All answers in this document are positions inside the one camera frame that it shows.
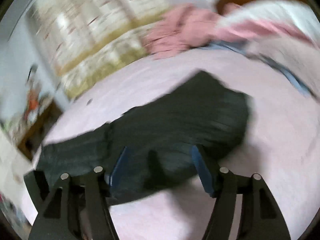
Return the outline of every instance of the mattress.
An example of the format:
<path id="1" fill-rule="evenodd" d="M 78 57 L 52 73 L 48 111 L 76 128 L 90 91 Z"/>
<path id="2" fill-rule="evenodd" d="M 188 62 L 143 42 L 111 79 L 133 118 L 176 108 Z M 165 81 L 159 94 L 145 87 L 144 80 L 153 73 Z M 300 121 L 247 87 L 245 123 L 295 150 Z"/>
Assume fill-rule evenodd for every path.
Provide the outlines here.
<path id="1" fill-rule="evenodd" d="M 113 121 L 128 109 L 171 91 L 199 69 L 250 96 L 252 117 L 245 142 L 222 159 L 220 166 L 244 176 L 261 174 L 291 238 L 298 239 L 320 207 L 319 104 L 300 94 L 280 73 L 241 54 L 192 49 L 167 59 L 148 56 L 135 61 L 82 95 L 61 116 L 45 144 Z M 37 212 L 26 189 L 22 202 L 32 224 Z M 213 206 L 214 199 L 204 192 L 196 176 L 177 188 L 112 206 L 110 212 L 121 240 L 194 240 L 202 238 Z M 229 239 L 236 238 L 240 207 L 239 195 Z"/>

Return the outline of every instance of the curtain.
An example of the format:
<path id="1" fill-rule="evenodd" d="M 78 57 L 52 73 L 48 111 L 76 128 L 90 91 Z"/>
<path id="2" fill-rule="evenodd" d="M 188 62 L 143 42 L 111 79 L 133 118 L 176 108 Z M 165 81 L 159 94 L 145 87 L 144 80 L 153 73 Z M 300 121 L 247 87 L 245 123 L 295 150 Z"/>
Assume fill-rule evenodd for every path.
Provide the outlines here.
<path id="1" fill-rule="evenodd" d="M 144 57 L 142 37 L 168 8 L 166 0 L 34 0 L 28 20 L 74 98 Z"/>

